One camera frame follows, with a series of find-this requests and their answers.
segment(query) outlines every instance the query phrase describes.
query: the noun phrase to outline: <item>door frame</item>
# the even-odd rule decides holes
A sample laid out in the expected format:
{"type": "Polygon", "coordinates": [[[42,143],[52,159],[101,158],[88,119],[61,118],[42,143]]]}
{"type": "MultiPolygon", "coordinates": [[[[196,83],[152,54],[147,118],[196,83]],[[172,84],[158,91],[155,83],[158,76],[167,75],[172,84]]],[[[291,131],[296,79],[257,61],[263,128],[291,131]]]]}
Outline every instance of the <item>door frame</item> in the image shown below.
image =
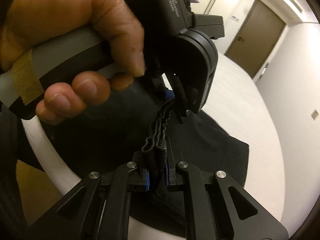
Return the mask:
{"type": "MultiPolygon", "coordinates": [[[[237,32],[236,36],[234,37],[233,41],[231,42],[230,46],[228,47],[227,51],[226,51],[225,54],[224,54],[226,57],[228,57],[227,54],[228,54],[229,50],[231,49],[231,47],[233,46],[233,44],[237,41],[237,37],[238,37],[239,33],[241,33],[241,31],[243,30],[243,28],[244,28],[245,25],[247,24],[247,22],[248,22],[248,20],[249,20],[249,18],[250,18],[250,16],[251,16],[251,14],[252,14],[252,12],[253,12],[253,10],[254,10],[254,8],[255,8],[255,6],[256,6],[256,4],[257,4],[258,1],[261,2],[261,3],[263,3],[265,6],[267,6],[267,5],[266,5],[264,2],[262,2],[261,0],[254,0],[254,2],[253,2],[252,6],[251,6],[251,8],[250,8],[250,11],[249,11],[247,17],[245,18],[245,20],[244,20],[243,24],[241,25],[239,31],[237,32]]],[[[278,38],[277,38],[276,41],[272,44],[270,51],[268,52],[267,56],[264,58],[264,60],[263,60],[263,62],[262,62],[262,65],[260,66],[260,68],[257,70],[257,72],[256,72],[254,75],[256,75],[256,74],[259,72],[259,70],[261,69],[261,67],[263,66],[263,64],[266,62],[266,60],[267,60],[268,57],[270,56],[271,52],[273,51],[274,47],[275,47],[276,44],[278,43],[278,41],[279,41],[279,39],[280,39],[280,37],[281,37],[281,35],[282,35],[282,33],[283,33],[284,28],[287,26],[287,24],[286,24],[274,11],[273,11],[273,13],[274,13],[284,24],[283,24],[283,27],[282,27],[279,35],[278,35],[278,38]]]]}

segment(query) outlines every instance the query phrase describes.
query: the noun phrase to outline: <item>hand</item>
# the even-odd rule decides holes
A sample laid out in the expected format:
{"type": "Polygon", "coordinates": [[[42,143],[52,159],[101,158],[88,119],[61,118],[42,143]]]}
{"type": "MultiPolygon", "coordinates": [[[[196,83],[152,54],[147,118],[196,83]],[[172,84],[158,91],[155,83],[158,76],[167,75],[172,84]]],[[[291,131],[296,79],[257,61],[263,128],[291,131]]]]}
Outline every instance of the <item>hand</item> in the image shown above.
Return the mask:
{"type": "Polygon", "coordinates": [[[83,25],[92,26],[110,43],[111,55],[128,73],[111,80],[96,72],[78,74],[71,85],[56,83],[38,103],[36,114],[58,124],[81,113],[87,104],[105,102],[144,74],[144,32],[123,0],[14,0],[0,30],[0,64],[6,71],[30,48],[83,25]]]}

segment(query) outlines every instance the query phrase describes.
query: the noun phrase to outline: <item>brown door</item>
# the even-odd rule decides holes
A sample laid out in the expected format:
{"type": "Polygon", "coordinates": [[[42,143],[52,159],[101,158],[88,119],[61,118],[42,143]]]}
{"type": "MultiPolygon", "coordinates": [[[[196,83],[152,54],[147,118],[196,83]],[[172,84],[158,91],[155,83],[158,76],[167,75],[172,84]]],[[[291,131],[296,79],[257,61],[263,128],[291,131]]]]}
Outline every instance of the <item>brown door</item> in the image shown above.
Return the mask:
{"type": "Polygon", "coordinates": [[[278,41],[285,23],[264,3],[255,0],[226,56],[252,78],[278,41]]]}

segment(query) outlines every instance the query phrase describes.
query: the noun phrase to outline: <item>wall outlet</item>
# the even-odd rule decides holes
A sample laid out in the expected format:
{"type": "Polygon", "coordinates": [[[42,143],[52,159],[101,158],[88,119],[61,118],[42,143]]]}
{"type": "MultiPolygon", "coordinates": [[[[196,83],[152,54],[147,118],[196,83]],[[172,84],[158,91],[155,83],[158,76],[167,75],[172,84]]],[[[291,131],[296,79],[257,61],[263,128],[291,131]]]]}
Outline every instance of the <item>wall outlet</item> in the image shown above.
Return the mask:
{"type": "Polygon", "coordinates": [[[313,113],[311,114],[311,117],[313,118],[313,120],[315,120],[318,116],[319,116],[319,113],[317,110],[314,110],[313,113]]]}

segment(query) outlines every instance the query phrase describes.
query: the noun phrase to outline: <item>white sheet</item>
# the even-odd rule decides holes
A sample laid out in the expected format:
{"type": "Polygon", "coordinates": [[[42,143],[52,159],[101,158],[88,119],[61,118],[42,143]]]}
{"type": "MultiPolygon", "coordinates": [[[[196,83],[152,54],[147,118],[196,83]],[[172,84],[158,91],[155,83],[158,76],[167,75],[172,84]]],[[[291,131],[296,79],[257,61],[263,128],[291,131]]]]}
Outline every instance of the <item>white sheet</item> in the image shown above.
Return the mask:
{"type": "MultiPolygon", "coordinates": [[[[281,219],[284,205],[284,164],[280,142],[269,112],[251,78],[220,54],[214,82],[204,111],[231,136],[250,146],[244,188],[273,216],[281,219]]],[[[22,121],[41,166],[65,194],[79,180],[47,139],[37,117],[22,121]]],[[[182,239],[150,228],[132,218],[129,240],[182,239]]]]}
{"type": "Polygon", "coordinates": [[[203,110],[229,135],[249,144],[244,189],[280,221],[285,185],[276,128],[250,76],[222,54],[203,110]]]}

